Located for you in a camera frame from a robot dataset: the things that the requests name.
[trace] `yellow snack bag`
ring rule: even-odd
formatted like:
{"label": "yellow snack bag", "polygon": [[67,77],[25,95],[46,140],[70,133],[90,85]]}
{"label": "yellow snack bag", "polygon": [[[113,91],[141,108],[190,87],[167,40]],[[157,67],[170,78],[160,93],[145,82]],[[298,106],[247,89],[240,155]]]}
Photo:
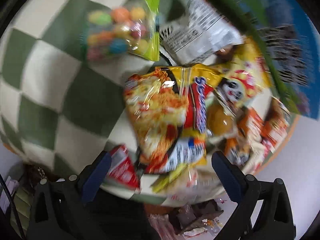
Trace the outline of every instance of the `yellow snack bag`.
{"label": "yellow snack bag", "polygon": [[251,38],[236,47],[229,67],[230,71],[217,87],[217,94],[235,114],[247,100],[271,83],[265,72],[263,55]]}

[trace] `brown snack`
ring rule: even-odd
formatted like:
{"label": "brown snack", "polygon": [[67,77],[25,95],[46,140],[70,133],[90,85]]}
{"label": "brown snack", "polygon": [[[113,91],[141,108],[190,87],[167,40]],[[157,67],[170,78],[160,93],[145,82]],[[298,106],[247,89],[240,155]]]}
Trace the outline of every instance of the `brown snack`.
{"label": "brown snack", "polygon": [[233,129],[233,117],[225,113],[223,106],[212,104],[207,111],[207,127],[214,135],[220,136]]}

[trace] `black cable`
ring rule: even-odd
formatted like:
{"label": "black cable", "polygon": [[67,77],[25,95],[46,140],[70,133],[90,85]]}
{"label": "black cable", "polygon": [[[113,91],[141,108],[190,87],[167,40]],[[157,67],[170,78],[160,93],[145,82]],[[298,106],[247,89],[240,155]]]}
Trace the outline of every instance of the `black cable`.
{"label": "black cable", "polygon": [[20,221],[20,218],[19,218],[19,215],[18,215],[18,211],[17,211],[16,205],[13,202],[12,196],[11,196],[11,194],[10,194],[8,188],[7,188],[7,185],[5,184],[4,179],[2,178],[1,174],[0,174],[0,183],[1,183],[1,186],[3,187],[3,190],[4,190],[5,194],[7,195],[7,198],[9,200],[9,202],[10,202],[11,209],[13,211],[14,217],[16,218],[16,222],[17,222],[17,225],[18,225],[20,236],[21,236],[21,238],[23,240],[27,240],[26,236],[24,235],[24,232],[23,232],[23,228],[22,228],[22,225],[21,225],[21,221]]}

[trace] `clear plastic bag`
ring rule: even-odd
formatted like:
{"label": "clear plastic bag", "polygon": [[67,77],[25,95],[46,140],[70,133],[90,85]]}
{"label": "clear plastic bag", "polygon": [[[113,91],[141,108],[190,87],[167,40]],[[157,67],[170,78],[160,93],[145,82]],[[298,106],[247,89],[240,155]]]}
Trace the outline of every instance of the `clear plastic bag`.
{"label": "clear plastic bag", "polygon": [[137,0],[111,12],[90,12],[86,35],[87,60],[102,60],[124,52],[151,61],[159,60],[158,7],[159,0]]}

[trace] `orange packaging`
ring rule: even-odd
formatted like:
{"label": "orange packaging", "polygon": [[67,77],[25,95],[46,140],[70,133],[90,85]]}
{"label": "orange packaging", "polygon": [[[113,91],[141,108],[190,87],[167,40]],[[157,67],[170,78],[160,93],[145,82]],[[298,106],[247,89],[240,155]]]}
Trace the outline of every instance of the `orange packaging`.
{"label": "orange packaging", "polygon": [[226,141],[224,155],[232,164],[243,166],[249,160],[250,147],[250,144],[240,138],[230,138]]}
{"label": "orange packaging", "polygon": [[276,146],[287,136],[290,112],[277,98],[272,98],[267,121],[261,131],[262,144],[272,153]]}
{"label": "orange packaging", "polygon": [[240,134],[244,136],[249,142],[251,142],[252,140],[257,142],[261,141],[260,133],[262,127],[263,120],[254,108],[248,109],[245,117],[238,123]]}

